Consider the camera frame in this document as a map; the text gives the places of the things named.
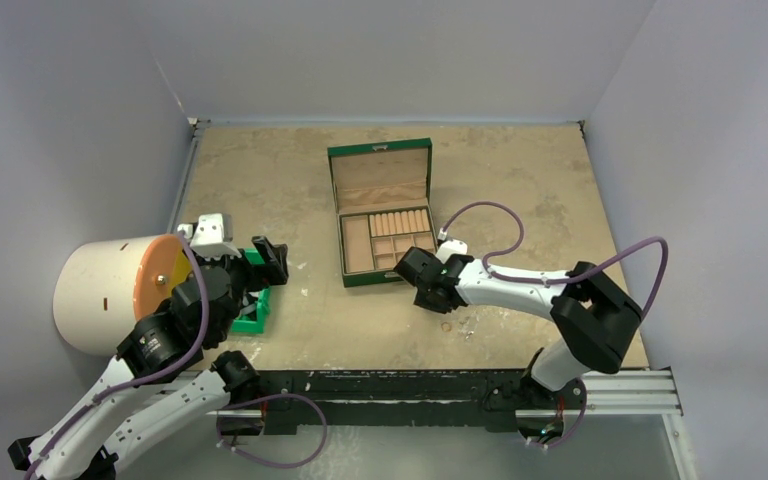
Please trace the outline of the green jewelry box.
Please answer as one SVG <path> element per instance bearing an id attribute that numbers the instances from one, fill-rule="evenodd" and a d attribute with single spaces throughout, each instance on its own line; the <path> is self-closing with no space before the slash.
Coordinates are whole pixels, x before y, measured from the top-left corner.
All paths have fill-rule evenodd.
<path id="1" fill-rule="evenodd" d="M 333 146 L 327 158 L 344 287 L 397 282 L 410 248 L 436 251 L 431 139 Z"/>

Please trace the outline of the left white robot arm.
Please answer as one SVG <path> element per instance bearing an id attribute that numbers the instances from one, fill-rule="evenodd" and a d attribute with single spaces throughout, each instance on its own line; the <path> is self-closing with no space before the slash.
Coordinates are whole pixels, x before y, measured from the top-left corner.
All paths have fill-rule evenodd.
<path id="1" fill-rule="evenodd" d="M 197 416 L 252 405 L 260 375 L 240 351 L 221 353 L 185 387 L 144 403 L 224 342 L 252 292 L 287 283 L 288 247 L 264 236 L 251 263 L 229 247 L 208 257 L 179 235 L 190 270 L 116 347 L 101 377 L 55 426 L 15 440 L 9 458 L 27 479 L 113 479 L 126 465 Z"/>

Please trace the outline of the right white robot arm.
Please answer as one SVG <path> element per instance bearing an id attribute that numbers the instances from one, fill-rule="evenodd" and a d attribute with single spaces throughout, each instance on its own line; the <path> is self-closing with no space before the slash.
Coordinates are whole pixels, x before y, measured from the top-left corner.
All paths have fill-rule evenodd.
<path id="1" fill-rule="evenodd" d="M 538 351 L 521 381 L 524 399 L 536 407 L 586 373 L 617 373 L 643 320 L 641 307 L 584 261 L 570 270 L 533 272 L 484 264 L 461 250 L 411 247 L 394 271 L 415 288 L 415 305 L 429 311 L 493 306 L 552 322 L 559 340 Z"/>

